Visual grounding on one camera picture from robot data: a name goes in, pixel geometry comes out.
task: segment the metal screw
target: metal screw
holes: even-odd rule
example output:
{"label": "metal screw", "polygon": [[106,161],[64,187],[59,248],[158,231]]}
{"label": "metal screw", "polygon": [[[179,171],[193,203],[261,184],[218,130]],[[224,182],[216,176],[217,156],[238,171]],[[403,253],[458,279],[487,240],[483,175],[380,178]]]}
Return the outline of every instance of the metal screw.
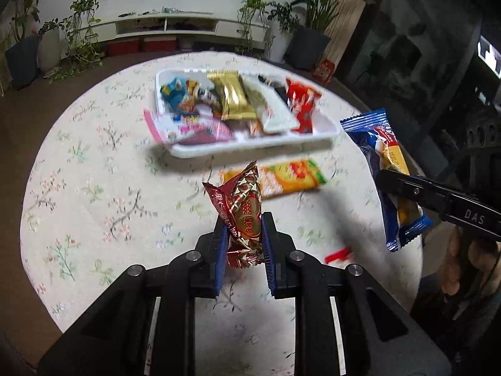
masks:
{"label": "metal screw", "polygon": [[143,268],[139,264],[135,264],[134,266],[130,266],[127,269],[127,274],[132,277],[139,276],[141,272],[143,271]]}
{"label": "metal screw", "polygon": [[361,276],[364,272],[364,268],[359,264],[351,264],[350,266],[348,266],[348,271],[354,276]]}
{"label": "metal screw", "polygon": [[186,253],[186,259],[191,262],[196,262],[200,257],[202,257],[202,255],[197,250],[190,250]]}
{"label": "metal screw", "polygon": [[305,258],[305,254],[301,250],[293,250],[289,257],[291,260],[294,260],[295,262],[300,262],[302,259]]}

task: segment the red snack package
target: red snack package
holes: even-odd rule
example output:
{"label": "red snack package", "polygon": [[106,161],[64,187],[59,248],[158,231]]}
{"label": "red snack package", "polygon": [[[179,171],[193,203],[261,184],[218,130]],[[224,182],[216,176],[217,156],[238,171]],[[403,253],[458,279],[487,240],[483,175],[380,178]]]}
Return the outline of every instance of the red snack package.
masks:
{"label": "red snack package", "polygon": [[203,182],[209,198],[231,234],[228,264],[246,268],[262,262],[261,187],[256,161],[220,187]]}
{"label": "red snack package", "polygon": [[300,82],[287,80],[287,96],[289,97],[289,109],[299,121],[299,129],[295,129],[297,133],[311,134],[312,127],[312,111],[315,107],[316,100],[322,97],[322,94],[309,86],[305,86]]}
{"label": "red snack package", "polygon": [[313,71],[312,76],[321,84],[326,85],[332,80],[336,66],[329,60],[323,60]]}

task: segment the pink snack package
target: pink snack package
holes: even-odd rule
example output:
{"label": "pink snack package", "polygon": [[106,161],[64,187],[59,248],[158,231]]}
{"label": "pink snack package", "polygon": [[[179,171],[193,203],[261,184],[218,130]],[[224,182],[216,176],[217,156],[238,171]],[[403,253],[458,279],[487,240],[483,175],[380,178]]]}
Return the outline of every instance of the pink snack package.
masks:
{"label": "pink snack package", "polygon": [[235,139],[226,124],[212,117],[158,114],[144,110],[144,120],[157,143],[198,145]]}

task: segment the floral tablecloth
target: floral tablecloth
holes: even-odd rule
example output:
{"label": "floral tablecloth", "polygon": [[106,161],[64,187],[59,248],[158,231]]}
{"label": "floral tablecloth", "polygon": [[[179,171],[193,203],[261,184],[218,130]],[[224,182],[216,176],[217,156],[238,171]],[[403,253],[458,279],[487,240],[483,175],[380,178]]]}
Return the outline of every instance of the floral tablecloth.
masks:
{"label": "floral tablecloth", "polygon": [[[24,269],[65,331],[129,265],[152,268],[194,247],[217,213],[201,185],[223,168],[311,157],[328,183],[263,202],[277,229],[323,261],[351,246],[354,259],[407,309],[422,254],[414,240],[385,246],[379,199],[361,151],[332,143],[176,159],[154,143],[143,109],[155,110],[155,74],[168,68],[248,69],[302,79],[265,62],[203,52],[132,66],[83,94],[47,134],[29,176],[21,221]],[[334,120],[357,114],[318,87]],[[272,300],[264,266],[228,270],[217,300],[197,300],[197,374],[288,375],[294,364],[294,300]]]}

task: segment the hand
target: hand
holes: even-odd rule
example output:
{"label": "hand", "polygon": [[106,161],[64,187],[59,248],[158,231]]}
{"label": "hand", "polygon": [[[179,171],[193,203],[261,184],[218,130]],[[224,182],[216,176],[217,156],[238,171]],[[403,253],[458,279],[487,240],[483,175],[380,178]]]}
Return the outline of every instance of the hand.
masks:
{"label": "hand", "polygon": [[[459,251],[461,246],[462,235],[460,235],[456,227],[449,238],[449,246],[445,254],[442,265],[440,266],[440,284],[442,291],[448,295],[454,295],[459,291],[459,281],[461,277],[461,266],[459,264]],[[498,253],[501,251],[501,243],[497,243]],[[495,248],[491,251],[486,251],[481,245],[473,240],[468,249],[468,259],[471,264],[479,269],[482,273],[482,281],[480,288],[481,297],[485,297],[495,293],[501,282],[501,261],[494,269],[492,275],[489,275],[497,262],[498,253]]]}

